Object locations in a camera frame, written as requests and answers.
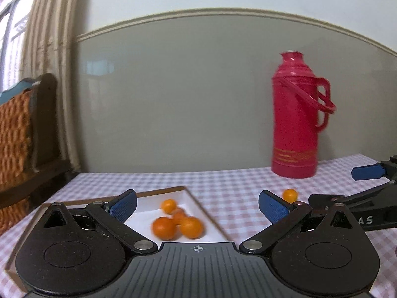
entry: orange fruit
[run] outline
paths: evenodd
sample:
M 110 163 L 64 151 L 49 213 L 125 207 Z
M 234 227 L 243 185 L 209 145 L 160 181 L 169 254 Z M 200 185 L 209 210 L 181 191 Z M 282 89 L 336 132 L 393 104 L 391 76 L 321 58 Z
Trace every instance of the orange fruit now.
M 292 204 L 298 200 L 298 192 L 295 189 L 286 189 L 283 192 L 283 199 Z
M 182 219 L 184 219 L 187 215 L 183 208 L 177 207 L 172 211 L 172 219 L 174 220 L 175 224 L 180 225 Z
M 204 225 L 197 217 L 187 216 L 182 219 L 179 230 L 188 239 L 197 239 L 204 233 Z
M 171 212 L 176 209 L 176 201 L 173 199 L 166 199 L 164 202 L 161 203 L 161 209 L 164 213 L 171 214 Z
M 176 231 L 176 224 L 169 217 L 158 217 L 152 223 L 152 232 L 160 240 L 171 240 L 176 235 Z

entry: orange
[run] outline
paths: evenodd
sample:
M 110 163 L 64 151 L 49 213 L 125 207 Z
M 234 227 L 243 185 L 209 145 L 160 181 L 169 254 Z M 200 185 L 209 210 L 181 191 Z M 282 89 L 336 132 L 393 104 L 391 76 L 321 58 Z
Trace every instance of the orange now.
M 188 239 L 197 239 L 204 233 L 204 225 L 197 217 L 187 216 L 182 219 L 179 230 Z
M 152 232 L 160 240 L 169 241 L 176 235 L 176 224 L 169 217 L 162 216 L 152 223 Z
M 173 199 L 166 199 L 164 202 L 161 203 L 161 209 L 164 213 L 171 214 L 171 212 L 176 209 L 176 201 Z
M 180 225 L 182 219 L 186 217 L 185 210 L 183 208 L 177 207 L 172 211 L 172 219 L 174 220 L 175 224 Z
M 283 199 L 292 204 L 298 200 L 298 193 L 295 189 L 286 189 L 283 192 Z

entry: gingham tablecloth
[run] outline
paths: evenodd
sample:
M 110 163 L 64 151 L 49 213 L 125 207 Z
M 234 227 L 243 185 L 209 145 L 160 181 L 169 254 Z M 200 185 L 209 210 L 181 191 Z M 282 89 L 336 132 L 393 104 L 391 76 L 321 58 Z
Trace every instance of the gingham tablecloth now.
M 313 193 L 352 195 L 387 181 L 356 182 L 350 171 L 355 166 L 375 161 L 357 154 L 319 163 L 317 174 L 304 180 L 283 178 L 270 168 L 183 172 L 166 174 L 100 174 L 82 173 L 52 196 L 48 202 L 74 201 L 119 195 L 127 189 L 136 192 L 185 185 L 214 217 L 236 244 L 263 230 L 270 222 L 258 208 L 258 196 L 268 189 L 281 196 L 283 190 L 294 188 L 300 201 L 308 201 Z M 0 237 L 0 295 L 21 298 L 24 293 L 4 271 L 11 251 L 36 211 Z M 375 297 L 397 298 L 397 229 L 367 232 L 378 251 L 381 267 L 372 286 Z

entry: metal pin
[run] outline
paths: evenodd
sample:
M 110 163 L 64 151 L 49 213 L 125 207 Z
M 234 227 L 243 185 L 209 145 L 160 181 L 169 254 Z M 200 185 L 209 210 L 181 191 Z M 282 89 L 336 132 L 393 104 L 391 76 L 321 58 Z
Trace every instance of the metal pin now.
M 244 242 L 243 247 L 251 251 L 259 250 L 262 247 L 262 243 L 257 240 L 248 240 Z
M 149 249 L 153 248 L 154 244 L 152 241 L 140 240 L 138 242 L 135 242 L 134 246 L 138 250 L 149 250 Z

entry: gray gripper base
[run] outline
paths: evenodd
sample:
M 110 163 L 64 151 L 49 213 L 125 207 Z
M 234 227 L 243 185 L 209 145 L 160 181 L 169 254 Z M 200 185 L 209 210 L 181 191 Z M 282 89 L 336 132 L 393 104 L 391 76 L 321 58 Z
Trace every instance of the gray gripper base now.
M 303 298 L 280 283 L 258 256 L 226 243 L 164 243 L 132 259 L 113 283 L 84 298 Z M 356 298 L 369 298 L 368 294 Z M 25 298 L 42 298 L 29 293 Z

